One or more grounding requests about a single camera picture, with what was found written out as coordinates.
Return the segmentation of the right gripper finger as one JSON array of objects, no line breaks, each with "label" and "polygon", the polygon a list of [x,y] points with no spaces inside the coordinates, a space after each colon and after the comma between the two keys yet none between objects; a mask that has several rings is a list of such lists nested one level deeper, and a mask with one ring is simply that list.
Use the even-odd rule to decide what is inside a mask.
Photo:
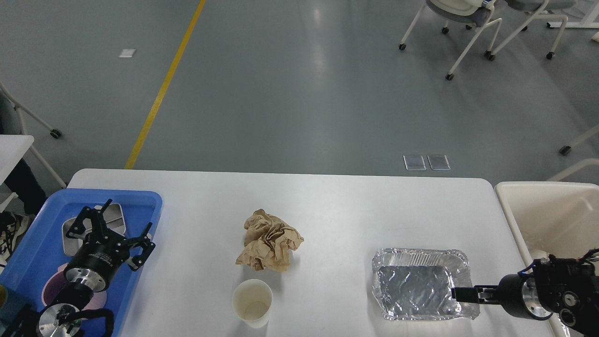
[{"label": "right gripper finger", "polygon": [[458,302],[496,305],[497,286],[456,286],[451,296]]}]

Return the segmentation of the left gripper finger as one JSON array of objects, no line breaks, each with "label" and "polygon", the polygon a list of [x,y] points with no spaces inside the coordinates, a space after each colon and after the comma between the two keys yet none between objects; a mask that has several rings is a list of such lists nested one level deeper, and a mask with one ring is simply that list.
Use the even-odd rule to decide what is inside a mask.
[{"label": "left gripper finger", "polygon": [[118,271],[123,264],[126,264],[131,271],[138,271],[144,266],[156,247],[150,234],[152,226],[153,223],[148,222],[141,235],[131,238],[110,229],[110,268],[113,272]]},{"label": "left gripper finger", "polygon": [[75,240],[79,240],[82,247],[92,245],[113,247],[114,233],[108,228],[103,216],[112,202],[113,200],[109,198],[100,209],[83,207],[66,229],[66,242],[72,244]]}]

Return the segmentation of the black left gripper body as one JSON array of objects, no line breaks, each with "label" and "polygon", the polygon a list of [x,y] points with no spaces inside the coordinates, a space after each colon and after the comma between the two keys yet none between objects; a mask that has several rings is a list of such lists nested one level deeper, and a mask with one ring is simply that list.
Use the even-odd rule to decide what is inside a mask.
[{"label": "black left gripper body", "polygon": [[129,257],[124,245],[84,243],[66,265],[63,275],[68,282],[87,286],[94,293],[104,292]]}]

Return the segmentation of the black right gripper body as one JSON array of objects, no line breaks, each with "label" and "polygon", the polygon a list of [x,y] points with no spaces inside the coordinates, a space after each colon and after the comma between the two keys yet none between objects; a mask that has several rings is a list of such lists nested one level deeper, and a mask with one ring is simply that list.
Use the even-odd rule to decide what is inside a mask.
[{"label": "black right gripper body", "polygon": [[494,290],[492,301],[516,318],[545,321],[553,315],[541,304],[536,281],[530,276],[506,275]]}]

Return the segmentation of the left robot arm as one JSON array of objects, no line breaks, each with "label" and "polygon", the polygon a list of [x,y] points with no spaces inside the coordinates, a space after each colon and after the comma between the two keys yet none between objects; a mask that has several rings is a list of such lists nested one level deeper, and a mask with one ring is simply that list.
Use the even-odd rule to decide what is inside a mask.
[{"label": "left robot arm", "polygon": [[131,271],[141,269],[155,243],[150,235],[152,222],[134,237],[109,228],[104,213],[111,203],[107,200],[100,209],[81,209],[65,234],[66,238],[82,241],[63,270],[66,283],[41,311],[24,304],[2,333],[4,337],[83,337],[83,321],[94,319],[103,319],[103,336],[113,335],[114,312],[87,309],[87,305],[94,295],[111,286],[122,265],[128,265]]}]

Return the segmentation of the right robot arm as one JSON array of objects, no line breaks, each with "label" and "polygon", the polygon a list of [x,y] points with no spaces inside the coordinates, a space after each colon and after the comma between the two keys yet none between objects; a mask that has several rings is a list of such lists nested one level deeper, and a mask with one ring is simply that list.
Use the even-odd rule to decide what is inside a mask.
[{"label": "right robot arm", "polygon": [[599,334],[598,250],[580,258],[547,257],[505,275],[498,285],[454,287],[460,303],[499,305],[516,318],[545,321],[556,315],[561,324],[585,337]]}]

